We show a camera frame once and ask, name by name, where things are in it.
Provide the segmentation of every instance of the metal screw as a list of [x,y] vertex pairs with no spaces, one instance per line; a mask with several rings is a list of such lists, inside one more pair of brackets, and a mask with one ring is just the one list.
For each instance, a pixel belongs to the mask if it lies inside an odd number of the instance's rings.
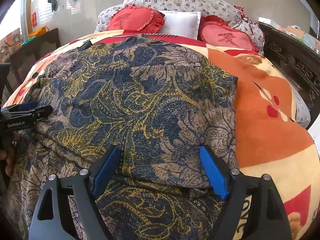
[[87,169],[82,169],[81,171],[80,171],[80,175],[87,175],[88,174],[88,170]]
[[269,174],[263,174],[262,176],[265,180],[271,180],[271,176]]
[[55,174],[51,174],[50,176],[49,176],[49,180],[55,180],[56,179],[56,175]]
[[239,175],[240,174],[240,171],[238,170],[238,169],[231,169],[231,173],[233,174],[233,175]]

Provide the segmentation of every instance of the blanket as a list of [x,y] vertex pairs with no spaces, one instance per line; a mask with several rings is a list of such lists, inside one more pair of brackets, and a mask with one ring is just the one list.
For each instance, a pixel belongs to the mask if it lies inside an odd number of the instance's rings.
[[[223,201],[200,164],[203,144],[230,168],[272,176],[293,239],[317,214],[316,147],[295,123],[288,83],[252,51],[168,35],[90,34],[35,64],[9,100],[54,109],[23,132],[1,198],[24,238],[48,176],[88,168],[110,144],[123,157],[96,203],[115,239],[206,239]],[[70,204],[79,237],[86,239],[73,198]],[[249,208],[250,197],[234,239]]]

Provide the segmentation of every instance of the orange basket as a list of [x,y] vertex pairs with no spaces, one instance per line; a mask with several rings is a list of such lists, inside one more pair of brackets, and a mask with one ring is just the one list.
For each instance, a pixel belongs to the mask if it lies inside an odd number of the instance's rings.
[[33,36],[36,36],[36,37],[39,37],[41,36],[42,34],[45,34],[47,32],[47,30],[49,30],[49,28],[45,25],[37,30],[35,30],[34,32],[30,33],[28,35],[28,38],[31,38]]

